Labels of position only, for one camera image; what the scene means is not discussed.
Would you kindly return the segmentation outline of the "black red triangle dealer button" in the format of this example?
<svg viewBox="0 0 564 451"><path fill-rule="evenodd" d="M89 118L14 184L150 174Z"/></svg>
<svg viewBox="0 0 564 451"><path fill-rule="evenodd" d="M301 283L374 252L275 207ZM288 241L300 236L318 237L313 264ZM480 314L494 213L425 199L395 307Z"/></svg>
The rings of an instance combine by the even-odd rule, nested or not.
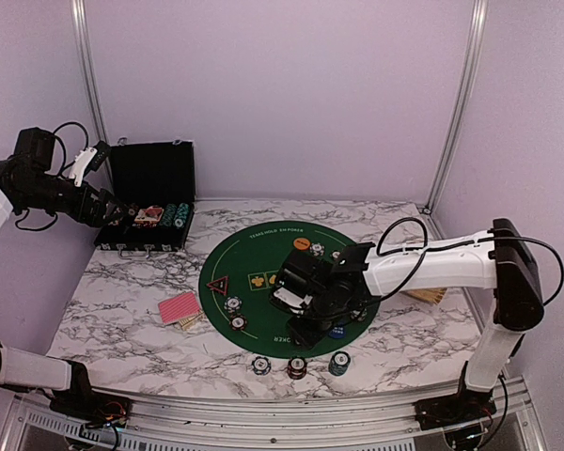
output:
<svg viewBox="0 0 564 451"><path fill-rule="evenodd" d="M229 278L227 275L220 278L211 280L207 283L207 288L215 293L227 296L228 293Z"/></svg>

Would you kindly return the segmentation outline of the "teal black chip stack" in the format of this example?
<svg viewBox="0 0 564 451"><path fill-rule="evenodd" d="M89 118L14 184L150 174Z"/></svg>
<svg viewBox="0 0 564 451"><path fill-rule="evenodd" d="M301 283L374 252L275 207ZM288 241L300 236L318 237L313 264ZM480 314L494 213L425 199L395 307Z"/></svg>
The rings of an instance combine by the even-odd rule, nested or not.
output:
<svg viewBox="0 0 564 451"><path fill-rule="evenodd" d="M329 361L328 371L335 377L344 375L351 364L351 357L346 351L335 352Z"/></svg>

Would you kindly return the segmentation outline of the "brown black chip stack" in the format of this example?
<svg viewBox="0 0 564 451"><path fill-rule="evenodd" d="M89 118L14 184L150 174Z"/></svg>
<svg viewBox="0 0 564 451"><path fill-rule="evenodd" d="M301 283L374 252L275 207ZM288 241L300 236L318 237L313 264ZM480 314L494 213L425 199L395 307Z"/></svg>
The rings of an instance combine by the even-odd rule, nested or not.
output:
<svg viewBox="0 0 564 451"><path fill-rule="evenodd" d="M307 363L303 357L292 357L288 361L287 375L293 380L302 379L307 372Z"/></svg>

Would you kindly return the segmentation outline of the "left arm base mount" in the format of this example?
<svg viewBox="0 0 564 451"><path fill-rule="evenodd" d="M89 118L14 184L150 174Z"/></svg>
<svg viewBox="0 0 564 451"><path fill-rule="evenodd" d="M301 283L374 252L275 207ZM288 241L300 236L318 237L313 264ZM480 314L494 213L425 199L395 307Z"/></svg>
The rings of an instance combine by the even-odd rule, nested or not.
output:
<svg viewBox="0 0 564 451"><path fill-rule="evenodd" d="M129 398L106 393L94 393L89 398L55 394L50 401L52 411L84 420L88 429L124 425L131 406Z"/></svg>

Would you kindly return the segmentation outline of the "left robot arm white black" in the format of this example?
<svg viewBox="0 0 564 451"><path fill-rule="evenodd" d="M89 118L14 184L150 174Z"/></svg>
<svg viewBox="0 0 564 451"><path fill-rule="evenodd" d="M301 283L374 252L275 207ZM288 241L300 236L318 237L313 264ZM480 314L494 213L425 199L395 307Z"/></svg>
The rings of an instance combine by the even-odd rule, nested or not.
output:
<svg viewBox="0 0 564 451"><path fill-rule="evenodd" d="M42 210L12 216L0 230L0 342L49 352L96 246L99 230Z"/></svg>

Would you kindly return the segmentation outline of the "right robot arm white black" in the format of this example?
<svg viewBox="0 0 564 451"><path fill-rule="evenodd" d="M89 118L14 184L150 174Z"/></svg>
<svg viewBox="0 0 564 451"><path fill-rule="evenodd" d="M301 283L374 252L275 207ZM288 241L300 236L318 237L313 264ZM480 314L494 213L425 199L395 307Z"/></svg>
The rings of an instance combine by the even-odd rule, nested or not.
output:
<svg viewBox="0 0 564 451"><path fill-rule="evenodd" d="M500 370L521 337L544 316L538 266L513 223L496 219L488 230L452 240L385 246L345 246L328 262L293 250L283 262L270 301L290 313L292 339L312 348L326 330L352 312L361 312L394 295L421 289L481 288L493 291L495 308L472 357L464 387L446 411L465 421L483 405Z"/></svg>

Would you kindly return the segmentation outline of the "orange big blind button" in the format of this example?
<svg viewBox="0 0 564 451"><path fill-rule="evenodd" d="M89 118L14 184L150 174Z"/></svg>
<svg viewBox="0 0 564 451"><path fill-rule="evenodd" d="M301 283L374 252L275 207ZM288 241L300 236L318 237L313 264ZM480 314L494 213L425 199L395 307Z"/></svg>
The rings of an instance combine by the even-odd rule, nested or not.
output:
<svg viewBox="0 0 564 451"><path fill-rule="evenodd" d="M311 241L307 238L297 238L293 241L293 246L300 251L304 251L310 248Z"/></svg>

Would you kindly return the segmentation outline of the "blue white chip stack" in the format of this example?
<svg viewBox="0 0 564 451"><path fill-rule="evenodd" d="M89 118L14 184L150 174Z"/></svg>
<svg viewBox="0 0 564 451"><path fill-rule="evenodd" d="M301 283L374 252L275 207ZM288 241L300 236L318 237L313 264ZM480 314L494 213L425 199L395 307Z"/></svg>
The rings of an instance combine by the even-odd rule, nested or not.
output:
<svg viewBox="0 0 564 451"><path fill-rule="evenodd" d="M258 376L267 375L271 370L271 363L267 357L257 356L251 363L253 372Z"/></svg>

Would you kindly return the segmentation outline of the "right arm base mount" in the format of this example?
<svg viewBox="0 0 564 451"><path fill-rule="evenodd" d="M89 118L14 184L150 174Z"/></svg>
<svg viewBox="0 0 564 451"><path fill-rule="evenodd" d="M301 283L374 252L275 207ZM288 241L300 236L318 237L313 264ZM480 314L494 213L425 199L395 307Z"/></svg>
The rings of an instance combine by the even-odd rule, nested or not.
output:
<svg viewBox="0 0 564 451"><path fill-rule="evenodd" d="M414 407L415 420L422 430L458 425L497 412L490 399L459 397L457 394L418 400Z"/></svg>

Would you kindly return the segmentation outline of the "blue small blind button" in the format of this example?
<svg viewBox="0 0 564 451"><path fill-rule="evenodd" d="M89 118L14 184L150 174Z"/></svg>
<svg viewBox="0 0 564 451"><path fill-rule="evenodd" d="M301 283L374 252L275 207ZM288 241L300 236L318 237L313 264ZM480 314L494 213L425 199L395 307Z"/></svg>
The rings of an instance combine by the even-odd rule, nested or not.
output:
<svg viewBox="0 0 564 451"><path fill-rule="evenodd" d="M333 328L329 333L328 336L333 339L343 339L346 337L347 330L344 326L338 326Z"/></svg>

